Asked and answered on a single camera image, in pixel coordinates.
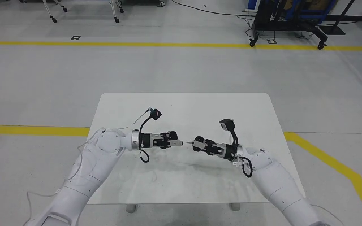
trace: metal stand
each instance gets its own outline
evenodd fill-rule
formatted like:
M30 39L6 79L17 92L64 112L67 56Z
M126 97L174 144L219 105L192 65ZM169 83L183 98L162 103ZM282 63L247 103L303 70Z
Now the metal stand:
M255 46L255 43L258 41L257 31L306 31L312 32L321 40L318 44L318 49L323 49L325 42L328 39L325 33L319 30L312 22L299 19L299 14L303 8L303 4L305 4L305 0L301 0L298 8L295 10L293 19L288 21L279 21L286 2L286 0L281 1L274 20L270 21L270 17L272 16L273 9L275 7L274 2L261 0L258 7L258 13L256 14L252 26L253 39L250 38L250 46Z
M55 4L60 5L61 8L63 8L63 11L64 11L64 12L68 12L68 9L65 8L64 5L62 5L58 0L53 0L53 1L55 2ZM57 20L56 20L56 18L54 18L54 17L52 16L52 14L51 14L51 12L50 12L50 10L49 10L49 8L48 8L48 4L46 3L46 0L43 0L43 3L44 3L44 6L45 6L45 8L46 8L46 10L47 10L47 12L48 12L51 20L52 20L54 23L56 23Z
M137 204L127 204L126 205L126 212L129 214L133 214L137 210Z
M119 7L119 12L121 14L124 13L124 10L122 9L122 1L121 0L116 0L115 4Z
M347 11L350 9L354 1L355 0L350 0L347 7L343 10L342 14L339 16L338 20L334 23L333 26L320 26L320 29L325 34L328 35L345 35L344 31L342 31L337 25L339 24L339 22L341 22L341 20L343 19Z
M114 11L114 3L115 3L115 1L114 1L114 0L110 0L109 3L111 3L114 21L115 21L116 23L119 23L119 19L118 19L117 16L115 15L115 11Z
M240 210L240 204L239 203L229 203L229 208L233 211L239 211Z

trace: white table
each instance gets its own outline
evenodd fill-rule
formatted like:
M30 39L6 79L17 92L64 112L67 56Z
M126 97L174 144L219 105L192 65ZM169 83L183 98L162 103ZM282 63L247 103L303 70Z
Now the white table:
M265 93L105 93L89 136L101 127L132 124L148 107L162 116L143 132L176 131L182 147L148 149L149 163L138 151L126 151L90 204L267 202L252 181L225 159L194 152L186 141L203 136L229 143L219 121L234 119L239 143L269 150L295 179L305 196L272 102ZM149 114L139 120L134 128Z

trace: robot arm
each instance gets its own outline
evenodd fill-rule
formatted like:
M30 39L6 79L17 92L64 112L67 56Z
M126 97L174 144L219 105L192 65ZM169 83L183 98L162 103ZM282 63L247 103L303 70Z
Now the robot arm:
M160 116L158 110L151 111L151 118L157 120ZM165 149L182 145L182 141L177 140L176 132L153 134L133 130L125 135L119 129L98 130L85 144L82 154L77 158L70 172L73 177L64 182L52 203L25 225L77 226L85 205L108 178L126 149L129 151L149 147Z
M231 132L234 138L232 145L196 137L191 142L193 150L236 161L236 166L241 164L244 174L251 178L261 194L281 211L292 226L327 225L299 192L289 172L268 151L246 149L239 145L232 120L224 119L220 124L224 130Z

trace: yellow floor line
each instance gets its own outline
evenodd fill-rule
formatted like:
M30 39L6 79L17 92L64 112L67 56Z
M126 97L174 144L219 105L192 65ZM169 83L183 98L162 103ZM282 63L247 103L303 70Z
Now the yellow floor line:
M46 42L46 41L0 41L3 46L86 46L86 47L187 47L251 49L249 44L222 43L173 43L173 42ZM255 49L317 50L307 45L255 45ZM324 50L362 51L362 46L326 46Z
M0 125L0 135L87 136L88 127L35 127Z
M355 187L356 192L362 201L362 177L357 172L351 170L329 154L315 147L296 133L284 132L284 136L287 141L292 141L296 143L301 148L317 157L320 161L326 163L328 166L350 179L352 185Z
M20 125L0 125L0 135L34 136L87 136L89 127L37 127ZM284 132L285 139L299 145L343 176L349 178L362 201L362 177L335 158L315 147L296 133Z

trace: cardboard box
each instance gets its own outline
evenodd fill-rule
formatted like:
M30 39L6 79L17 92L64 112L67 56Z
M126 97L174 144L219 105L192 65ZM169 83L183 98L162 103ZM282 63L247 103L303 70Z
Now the cardboard box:
M306 0L306 4L309 5L309 10L325 10L330 4L331 0ZM293 0L287 0L284 9L288 10L292 7Z

